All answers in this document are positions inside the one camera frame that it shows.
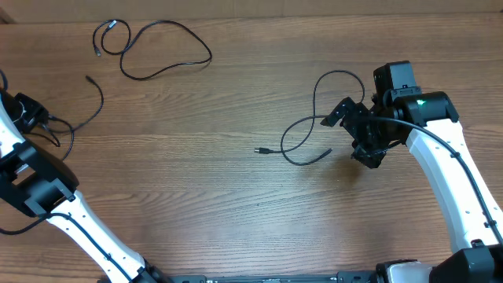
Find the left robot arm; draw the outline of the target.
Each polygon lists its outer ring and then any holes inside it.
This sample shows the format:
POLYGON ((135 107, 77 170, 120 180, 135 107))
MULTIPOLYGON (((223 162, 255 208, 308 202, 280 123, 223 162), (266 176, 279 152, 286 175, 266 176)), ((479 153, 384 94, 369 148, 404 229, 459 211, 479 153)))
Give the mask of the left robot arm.
POLYGON ((1 90, 1 198, 37 218, 21 230, 1 233, 17 235, 47 221, 66 233, 110 282, 168 282, 93 213, 66 164, 23 136, 26 114, 19 99, 1 90))

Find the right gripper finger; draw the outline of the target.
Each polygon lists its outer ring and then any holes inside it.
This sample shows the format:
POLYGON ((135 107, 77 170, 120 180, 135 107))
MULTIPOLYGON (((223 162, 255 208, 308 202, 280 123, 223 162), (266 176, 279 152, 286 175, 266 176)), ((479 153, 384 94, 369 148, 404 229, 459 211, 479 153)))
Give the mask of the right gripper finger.
POLYGON ((386 154, 386 151, 364 152, 362 150, 355 150, 351 154, 351 158, 357 160, 368 168, 374 169, 381 165, 381 162, 386 154))
POLYGON ((346 114, 354 110, 355 103, 350 97, 344 98, 321 122, 325 127, 334 127, 346 114))

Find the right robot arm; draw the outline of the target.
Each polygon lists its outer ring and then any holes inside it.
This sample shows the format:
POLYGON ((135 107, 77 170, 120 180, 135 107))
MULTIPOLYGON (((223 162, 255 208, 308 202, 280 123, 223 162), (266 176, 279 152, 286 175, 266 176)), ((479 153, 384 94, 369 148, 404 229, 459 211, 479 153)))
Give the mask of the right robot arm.
POLYGON ((460 116, 442 91, 425 93, 409 61, 374 73, 376 93, 366 108, 343 99, 321 125, 340 125, 354 139, 352 156, 369 168, 403 144, 426 175, 450 237, 451 256, 437 265, 416 259, 379 263, 367 282, 500 282, 502 210, 479 173, 460 116))

